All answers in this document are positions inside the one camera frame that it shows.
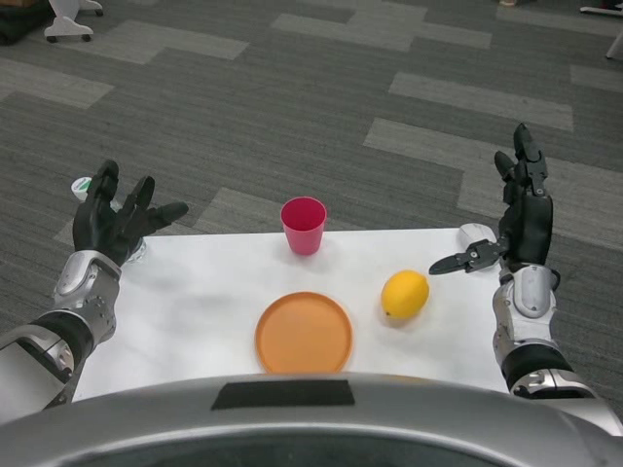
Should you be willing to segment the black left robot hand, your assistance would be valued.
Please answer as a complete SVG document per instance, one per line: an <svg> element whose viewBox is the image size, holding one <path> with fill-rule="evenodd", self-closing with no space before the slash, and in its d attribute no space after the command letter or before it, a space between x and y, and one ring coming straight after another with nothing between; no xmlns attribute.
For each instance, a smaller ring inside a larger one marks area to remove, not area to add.
<svg viewBox="0 0 623 467"><path fill-rule="evenodd" d="M155 179L144 176L126 197L122 208L115 211L112 200L118 183L117 163L105 161L92 178L86 200L77 209L72 234L77 251L97 251L122 266L143 237L181 219L188 213L189 206L177 201L153 207Z"/></svg>

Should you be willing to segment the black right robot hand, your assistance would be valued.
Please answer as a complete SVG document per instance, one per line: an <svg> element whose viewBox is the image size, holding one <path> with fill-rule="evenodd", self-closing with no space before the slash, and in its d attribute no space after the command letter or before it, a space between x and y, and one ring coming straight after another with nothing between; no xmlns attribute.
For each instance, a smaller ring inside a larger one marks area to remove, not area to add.
<svg viewBox="0 0 623 467"><path fill-rule="evenodd" d="M546 263L553 232L553 200L545 188L546 159L523 123L514 130L513 144L514 159L500 151L494 156L507 205L498 222L498 238L469 244L465 251L434 263L429 274L473 272L498 262L511 267Z"/></svg>

